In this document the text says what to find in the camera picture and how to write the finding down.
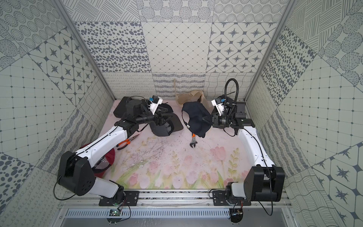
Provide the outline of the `beige baseball cap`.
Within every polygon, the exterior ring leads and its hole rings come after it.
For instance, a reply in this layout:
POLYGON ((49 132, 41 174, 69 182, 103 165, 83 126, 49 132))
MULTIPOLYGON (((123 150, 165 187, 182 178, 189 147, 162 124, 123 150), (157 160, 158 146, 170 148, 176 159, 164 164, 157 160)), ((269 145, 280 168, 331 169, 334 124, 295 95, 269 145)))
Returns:
POLYGON ((178 106, 182 107, 187 102, 201 103, 209 112, 212 110, 210 102, 204 96, 200 86, 182 83, 179 85, 174 79, 175 100, 178 106))

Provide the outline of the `black cap with white logo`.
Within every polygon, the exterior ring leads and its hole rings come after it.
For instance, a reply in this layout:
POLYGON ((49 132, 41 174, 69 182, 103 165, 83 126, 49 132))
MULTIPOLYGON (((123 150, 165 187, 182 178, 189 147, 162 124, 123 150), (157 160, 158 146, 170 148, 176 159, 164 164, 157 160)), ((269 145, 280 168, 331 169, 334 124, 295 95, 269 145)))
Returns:
POLYGON ((162 104, 159 104, 158 105, 158 108, 157 108, 157 113, 158 114, 162 114, 162 113, 173 113, 173 109, 170 105, 168 105, 167 103, 162 103, 162 104))

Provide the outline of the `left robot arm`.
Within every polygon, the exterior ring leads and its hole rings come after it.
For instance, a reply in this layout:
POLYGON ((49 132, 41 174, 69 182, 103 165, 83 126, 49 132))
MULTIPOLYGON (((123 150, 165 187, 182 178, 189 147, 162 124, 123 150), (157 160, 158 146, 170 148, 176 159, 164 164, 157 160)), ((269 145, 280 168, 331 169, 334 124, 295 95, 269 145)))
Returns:
POLYGON ((125 197, 124 187, 95 176, 93 168, 111 149, 137 132, 139 125, 169 124, 174 114, 162 107, 162 102, 157 96, 128 100, 124 114, 110 130, 87 146, 61 156, 57 184, 77 196, 99 195, 116 205, 121 204, 125 197))

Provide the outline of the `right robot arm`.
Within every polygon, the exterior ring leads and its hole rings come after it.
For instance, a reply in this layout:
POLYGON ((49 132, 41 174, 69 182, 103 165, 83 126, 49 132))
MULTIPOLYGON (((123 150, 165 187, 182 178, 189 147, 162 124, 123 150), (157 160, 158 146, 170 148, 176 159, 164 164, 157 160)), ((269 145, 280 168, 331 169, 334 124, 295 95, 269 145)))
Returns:
POLYGON ((226 186, 226 201, 229 204, 240 202, 278 202, 281 199, 285 172, 277 167, 266 153, 258 138, 252 119, 246 117, 245 103, 217 98, 211 101, 214 108, 210 116, 203 120, 214 128, 232 128, 247 152, 252 164, 242 182, 231 182, 226 186))

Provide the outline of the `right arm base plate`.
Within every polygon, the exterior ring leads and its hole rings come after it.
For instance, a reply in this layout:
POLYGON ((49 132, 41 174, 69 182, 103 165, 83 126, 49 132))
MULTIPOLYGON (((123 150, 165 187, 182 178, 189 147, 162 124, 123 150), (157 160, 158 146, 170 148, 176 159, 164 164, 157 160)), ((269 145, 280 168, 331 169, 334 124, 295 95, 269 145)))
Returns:
POLYGON ((213 200, 214 206, 233 206, 241 204, 243 204, 243 206, 251 206, 251 202, 247 201, 245 198, 234 197, 226 190, 211 189, 209 191, 209 197, 213 200))

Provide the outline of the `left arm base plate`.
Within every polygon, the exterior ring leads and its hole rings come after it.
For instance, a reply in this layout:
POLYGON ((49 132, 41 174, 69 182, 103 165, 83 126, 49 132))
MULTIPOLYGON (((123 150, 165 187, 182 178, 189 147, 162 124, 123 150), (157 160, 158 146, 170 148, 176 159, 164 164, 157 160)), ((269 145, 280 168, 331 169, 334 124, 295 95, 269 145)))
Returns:
POLYGON ((126 202, 126 206, 137 206, 140 191, 122 191, 117 192, 112 198, 101 196, 99 206, 120 206, 126 202))

